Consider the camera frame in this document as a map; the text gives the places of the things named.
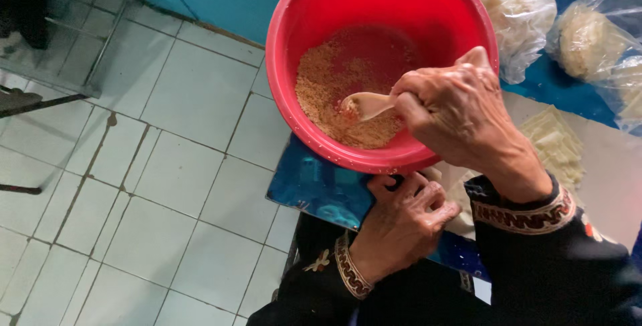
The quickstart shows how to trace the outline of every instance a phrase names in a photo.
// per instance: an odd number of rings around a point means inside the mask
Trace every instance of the bowl rim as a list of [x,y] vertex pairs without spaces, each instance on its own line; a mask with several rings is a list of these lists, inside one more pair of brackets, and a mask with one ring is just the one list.
[[[284,100],[281,89],[273,84],[278,83],[275,44],[277,42],[277,34],[281,28],[282,18],[291,1],[292,0],[279,0],[272,14],[265,44],[264,61],[272,96],[281,116],[288,126],[290,126],[293,133],[322,158],[328,159],[338,166],[362,173],[405,174],[432,166],[440,161],[440,157],[426,146],[392,156],[376,156],[376,152],[369,154],[376,151],[375,149],[366,150],[343,145],[327,136],[314,125],[305,115],[298,102],[295,104],[296,106],[293,106],[293,104],[289,104],[289,102]],[[486,52],[488,53],[493,70],[498,74],[498,46],[491,19],[481,0],[468,1],[474,5],[481,19],[481,24],[487,30],[486,42],[490,44],[490,47],[486,49]]]

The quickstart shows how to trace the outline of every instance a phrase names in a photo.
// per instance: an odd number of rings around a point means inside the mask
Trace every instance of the plastic bag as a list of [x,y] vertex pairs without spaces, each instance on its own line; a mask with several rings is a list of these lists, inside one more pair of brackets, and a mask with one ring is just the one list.
[[577,0],[547,40],[567,74],[596,86],[621,130],[642,125],[642,0]]
[[493,22],[500,50],[500,77],[524,81],[526,68],[541,54],[557,15],[555,0],[481,0]]

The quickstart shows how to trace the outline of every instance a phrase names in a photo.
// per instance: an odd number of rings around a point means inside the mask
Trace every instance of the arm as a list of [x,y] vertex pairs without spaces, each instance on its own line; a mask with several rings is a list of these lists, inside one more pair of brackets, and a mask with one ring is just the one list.
[[502,320],[495,322],[642,322],[633,308],[642,277],[627,249],[602,237],[552,179],[552,192],[529,203],[502,197],[485,176],[465,184],[480,257],[493,280],[493,308]]
[[[436,182],[412,173],[396,191],[388,176],[369,183],[375,205],[350,244],[348,233],[322,249],[317,260],[302,260],[287,272],[278,299],[254,313],[256,325],[347,325],[375,284],[410,267],[437,249],[445,223],[461,209],[446,203]],[[434,212],[426,213],[430,207]]]
[[483,48],[453,67],[405,74],[391,95],[415,138],[485,174],[466,189],[500,324],[642,323],[632,307],[642,280],[627,250],[600,237],[546,173],[512,124]]

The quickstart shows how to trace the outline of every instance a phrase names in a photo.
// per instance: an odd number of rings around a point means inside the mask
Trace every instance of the wrist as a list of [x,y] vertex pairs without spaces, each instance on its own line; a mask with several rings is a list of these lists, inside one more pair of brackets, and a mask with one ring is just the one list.
[[349,253],[352,264],[359,274],[361,274],[361,277],[363,277],[363,279],[370,285],[374,285],[386,277],[385,272],[377,266],[376,262],[372,259],[368,259],[366,256],[367,252],[363,251],[356,241],[352,243],[352,246],[350,246]]
[[522,134],[519,138],[484,174],[503,197],[515,203],[538,201],[550,195],[553,182],[530,141]]

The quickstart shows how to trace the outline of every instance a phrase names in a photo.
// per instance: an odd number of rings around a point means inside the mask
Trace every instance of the ground peanut mixture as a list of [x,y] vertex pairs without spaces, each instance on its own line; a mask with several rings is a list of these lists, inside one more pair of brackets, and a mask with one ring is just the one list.
[[333,41],[309,49],[299,62],[295,91],[303,112],[332,139],[351,147],[381,148],[401,130],[394,109],[365,122],[338,112],[341,101],[356,92],[389,94],[394,81],[377,80],[371,64],[358,58],[336,64],[341,46]]

